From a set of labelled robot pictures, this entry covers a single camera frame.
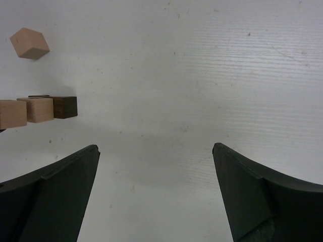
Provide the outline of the dark wood arch block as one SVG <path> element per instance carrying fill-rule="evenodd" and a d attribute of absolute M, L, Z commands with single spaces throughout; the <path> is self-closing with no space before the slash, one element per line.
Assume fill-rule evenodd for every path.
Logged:
<path fill-rule="evenodd" d="M 30 95 L 29 97 L 51 98 L 54 118 L 67 119 L 78 116 L 76 96 Z"/>

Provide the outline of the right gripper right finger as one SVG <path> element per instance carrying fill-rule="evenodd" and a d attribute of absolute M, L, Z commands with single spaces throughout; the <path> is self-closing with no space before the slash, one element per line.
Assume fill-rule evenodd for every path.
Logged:
<path fill-rule="evenodd" d="M 273 170 L 222 143 L 212 154 L 233 241 L 322 241 L 322 185 Z"/>

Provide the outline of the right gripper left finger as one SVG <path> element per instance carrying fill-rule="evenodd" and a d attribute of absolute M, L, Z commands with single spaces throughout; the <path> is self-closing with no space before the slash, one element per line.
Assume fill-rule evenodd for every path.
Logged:
<path fill-rule="evenodd" d="M 77 241 L 100 152 L 89 145 L 1 183 L 1 241 Z"/>

